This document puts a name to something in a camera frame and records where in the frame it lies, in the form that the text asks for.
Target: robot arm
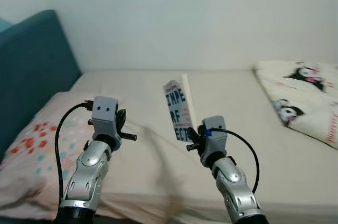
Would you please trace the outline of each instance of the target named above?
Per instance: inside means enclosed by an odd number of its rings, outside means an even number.
[[[197,149],[203,166],[212,170],[232,223],[267,224],[268,221],[255,195],[247,185],[245,174],[237,168],[231,156],[226,157],[227,134],[211,130],[225,127],[224,118],[221,116],[204,119],[198,134],[192,128],[189,129],[188,136],[193,144],[187,146],[187,150]]]
[[[71,177],[59,205],[57,224],[91,224],[97,210],[101,185],[108,172],[111,154],[121,146],[121,138],[136,140],[137,136],[121,132],[126,111],[117,111],[118,100],[96,97],[93,101],[93,141],[87,142],[77,159],[77,168]]]

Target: book cover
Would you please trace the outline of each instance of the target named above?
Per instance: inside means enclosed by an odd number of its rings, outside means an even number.
[[[170,80],[163,89],[177,140],[191,142],[186,131],[197,126],[188,75]]]

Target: cartoon print blanket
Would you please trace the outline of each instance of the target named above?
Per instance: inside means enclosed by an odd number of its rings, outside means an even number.
[[[260,61],[255,74],[281,122],[338,149],[338,65]]]

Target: mattress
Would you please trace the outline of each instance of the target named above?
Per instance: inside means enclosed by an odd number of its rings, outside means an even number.
[[[123,141],[119,150],[130,151],[126,166],[115,166],[114,159],[121,153],[113,153],[99,214],[144,223],[156,218],[176,223],[222,223],[227,219],[210,170],[200,164],[196,152],[185,150],[186,143],[175,139],[162,86],[181,73],[89,72],[73,86],[72,91],[121,96],[127,109],[125,130],[138,134],[137,142]],[[189,80],[197,120],[224,116],[227,128],[256,150],[261,168],[256,196],[270,223],[336,220],[335,149],[281,126],[251,71],[189,72]],[[249,150],[231,136],[226,149],[252,187],[255,163]]]

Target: teal headboard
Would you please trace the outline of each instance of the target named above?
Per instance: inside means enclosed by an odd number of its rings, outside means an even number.
[[[79,76],[55,11],[40,12],[0,33],[0,160],[34,114]]]

